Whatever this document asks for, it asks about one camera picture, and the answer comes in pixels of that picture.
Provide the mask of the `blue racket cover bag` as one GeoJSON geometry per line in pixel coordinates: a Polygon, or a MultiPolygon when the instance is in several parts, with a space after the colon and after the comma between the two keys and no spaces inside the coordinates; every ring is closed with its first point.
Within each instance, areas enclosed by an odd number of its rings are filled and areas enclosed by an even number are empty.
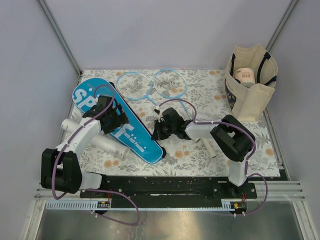
{"type": "Polygon", "coordinates": [[[115,101],[121,105],[128,118],[128,123],[116,128],[110,135],[129,147],[144,162],[151,165],[158,163],[166,156],[166,150],[151,139],[150,131],[116,90],[112,82],[102,78],[87,79],[73,90],[72,100],[78,109],[85,113],[95,105],[95,97],[100,95],[111,97],[112,90],[115,91],[115,101]]]}

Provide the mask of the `white shuttlecock tube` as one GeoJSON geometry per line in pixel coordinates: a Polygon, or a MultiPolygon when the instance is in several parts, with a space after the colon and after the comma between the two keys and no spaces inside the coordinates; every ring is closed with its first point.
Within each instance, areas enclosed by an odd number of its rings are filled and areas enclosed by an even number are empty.
{"type": "MultiPolygon", "coordinates": [[[[74,132],[78,127],[79,124],[69,118],[66,118],[61,123],[61,128],[69,133],[74,132]]],[[[112,140],[100,133],[90,141],[90,144],[104,150],[109,154],[116,155],[122,160],[125,160],[131,152],[130,148],[128,148],[127,146],[115,140],[112,140]]]]}

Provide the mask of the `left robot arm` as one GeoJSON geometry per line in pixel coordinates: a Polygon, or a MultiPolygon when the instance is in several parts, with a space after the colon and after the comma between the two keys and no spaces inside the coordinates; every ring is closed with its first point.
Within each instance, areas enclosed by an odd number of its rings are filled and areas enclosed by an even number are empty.
{"type": "Polygon", "coordinates": [[[82,115],[81,122],[71,136],[55,148],[46,148],[41,155],[40,184],[56,191],[75,194],[91,189],[98,198],[107,195],[109,186],[99,173],[83,173],[78,157],[100,132],[109,134],[127,124],[129,119],[123,106],[110,96],[99,96],[97,103],[82,115]]]}

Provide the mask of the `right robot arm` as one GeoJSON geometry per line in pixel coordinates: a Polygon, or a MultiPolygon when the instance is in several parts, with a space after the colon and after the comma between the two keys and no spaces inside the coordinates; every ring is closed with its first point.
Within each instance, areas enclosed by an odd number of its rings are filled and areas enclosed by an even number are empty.
{"type": "Polygon", "coordinates": [[[184,120],[172,107],[154,111],[158,119],[154,121],[151,139],[168,139],[171,135],[182,140],[213,139],[220,150],[230,160],[228,194],[239,198],[246,191],[248,160],[256,151],[256,139],[235,117],[227,114],[220,121],[184,120]]]}

